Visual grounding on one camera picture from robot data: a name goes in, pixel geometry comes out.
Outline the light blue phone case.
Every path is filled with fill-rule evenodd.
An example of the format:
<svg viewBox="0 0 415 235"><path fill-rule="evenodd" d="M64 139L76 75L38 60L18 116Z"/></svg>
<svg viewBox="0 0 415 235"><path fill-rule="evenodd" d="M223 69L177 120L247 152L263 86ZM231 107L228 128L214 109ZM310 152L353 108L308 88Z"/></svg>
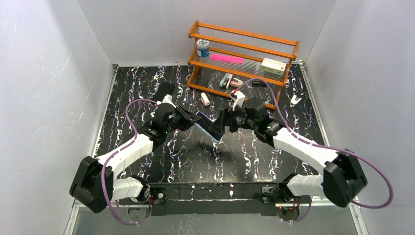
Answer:
<svg viewBox="0 0 415 235"><path fill-rule="evenodd" d="M194 125L197 126L207 136L209 136L214 142L218 143L222 139L222 135L208 130L208 128L213 125L213 121L202 112L197 112L196 115L201 119L198 120Z"/></svg>

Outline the phone with black screen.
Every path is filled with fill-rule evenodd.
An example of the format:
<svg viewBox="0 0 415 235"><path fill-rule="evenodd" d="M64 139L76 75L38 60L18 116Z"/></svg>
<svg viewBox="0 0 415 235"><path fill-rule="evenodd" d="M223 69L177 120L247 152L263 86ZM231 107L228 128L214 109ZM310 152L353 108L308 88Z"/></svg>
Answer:
<svg viewBox="0 0 415 235"><path fill-rule="evenodd" d="M213 139L217 139L216 133L209 130L209 127L213 125L213 122L202 112L197 112L197 116L200 117L200 119L195 123L202 131L206 132L210 136L212 136Z"/></svg>

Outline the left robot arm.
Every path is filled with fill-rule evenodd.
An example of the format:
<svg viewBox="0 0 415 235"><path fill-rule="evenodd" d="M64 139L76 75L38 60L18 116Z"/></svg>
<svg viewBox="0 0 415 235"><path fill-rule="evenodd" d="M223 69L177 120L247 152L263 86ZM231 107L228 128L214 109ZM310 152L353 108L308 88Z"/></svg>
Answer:
<svg viewBox="0 0 415 235"><path fill-rule="evenodd" d="M165 143L170 132L186 131L202 119L181 106L161 103L150 118L130 140L111 152L81 162L69 188L69 194L94 213L125 198L138 198L145 191L139 178L119 179L125 168L152 153Z"/></svg>

